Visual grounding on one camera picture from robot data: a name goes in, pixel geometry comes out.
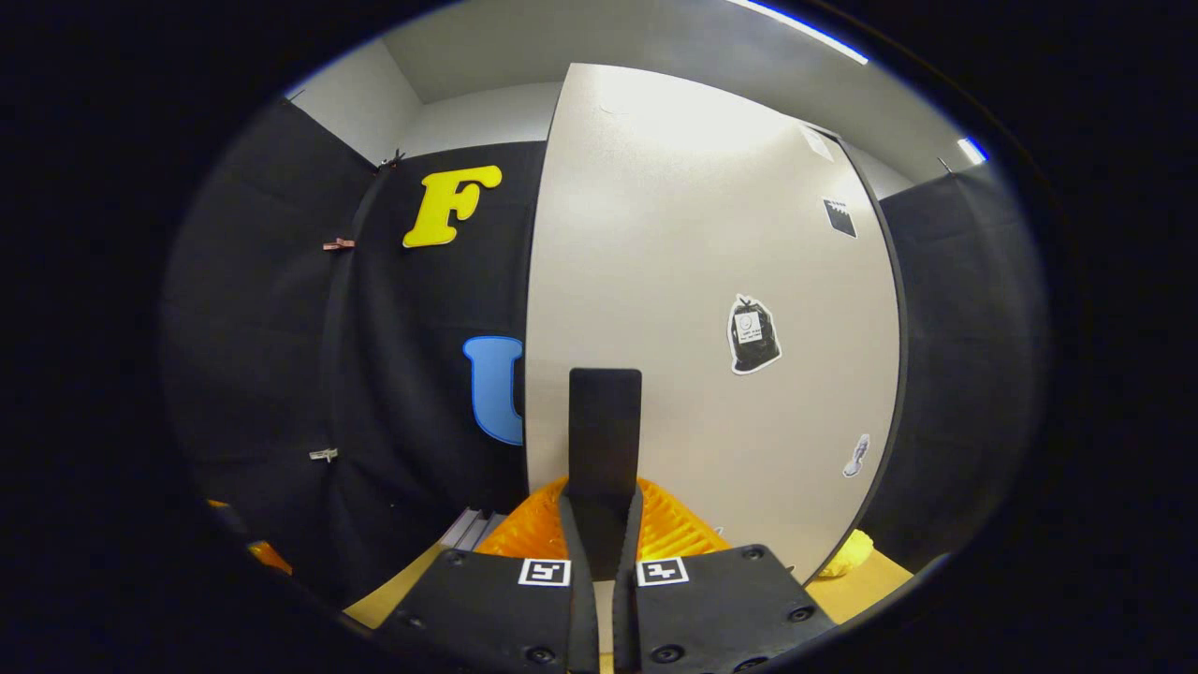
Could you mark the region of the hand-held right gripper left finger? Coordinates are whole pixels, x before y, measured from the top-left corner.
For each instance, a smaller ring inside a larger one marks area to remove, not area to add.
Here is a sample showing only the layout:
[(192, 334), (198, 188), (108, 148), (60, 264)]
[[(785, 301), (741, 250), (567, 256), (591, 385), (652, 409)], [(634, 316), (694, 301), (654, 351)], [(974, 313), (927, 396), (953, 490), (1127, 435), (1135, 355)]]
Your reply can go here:
[(442, 549), (373, 632), (415, 673), (595, 673), (592, 575), (568, 481), (539, 488), (474, 549)]

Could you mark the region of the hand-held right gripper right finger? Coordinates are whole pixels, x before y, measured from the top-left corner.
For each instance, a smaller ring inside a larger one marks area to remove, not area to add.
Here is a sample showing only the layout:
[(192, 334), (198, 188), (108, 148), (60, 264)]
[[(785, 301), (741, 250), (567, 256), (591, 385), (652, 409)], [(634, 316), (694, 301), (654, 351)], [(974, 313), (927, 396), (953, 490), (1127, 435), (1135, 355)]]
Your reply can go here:
[(727, 544), (639, 479), (613, 585), (618, 673), (742, 673), (793, 660), (834, 620), (766, 545)]

